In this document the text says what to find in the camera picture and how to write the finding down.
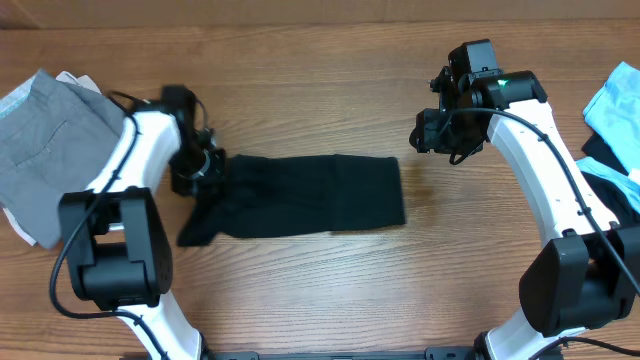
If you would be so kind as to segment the black t-shirt with white logo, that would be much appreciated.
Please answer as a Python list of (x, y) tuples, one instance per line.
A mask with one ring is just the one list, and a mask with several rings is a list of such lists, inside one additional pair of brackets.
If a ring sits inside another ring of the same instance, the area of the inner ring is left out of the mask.
[(229, 162), (221, 193), (196, 201), (177, 245), (206, 246), (220, 233), (275, 238), (405, 223), (394, 157), (237, 155)]

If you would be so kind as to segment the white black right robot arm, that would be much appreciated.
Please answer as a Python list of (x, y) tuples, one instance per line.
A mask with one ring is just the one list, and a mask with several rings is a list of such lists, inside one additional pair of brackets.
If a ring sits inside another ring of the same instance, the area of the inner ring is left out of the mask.
[(565, 146), (547, 94), (529, 71), (507, 73), (489, 40), (449, 53), (432, 80), (435, 109), (416, 118), (409, 141), (457, 165), (497, 148), (537, 222), (541, 252), (522, 275), (519, 308), (470, 346), (430, 347), (429, 359), (558, 359), (586, 332), (626, 318), (639, 294), (639, 230), (598, 199)]

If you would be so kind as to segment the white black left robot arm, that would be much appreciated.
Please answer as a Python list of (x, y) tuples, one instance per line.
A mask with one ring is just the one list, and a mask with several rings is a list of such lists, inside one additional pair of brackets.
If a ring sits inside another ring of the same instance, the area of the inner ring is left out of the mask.
[(183, 85), (165, 85), (157, 100), (133, 98), (123, 133), (99, 175), (58, 206), (63, 248), (49, 280), (49, 298), (63, 316), (118, 318), (151, 359), (211, 359), (204, 335), (172, 291), (173, 259), (153, 195), (163, 174), (183, 197), (221, 193), (226, 153), (206, 112)]

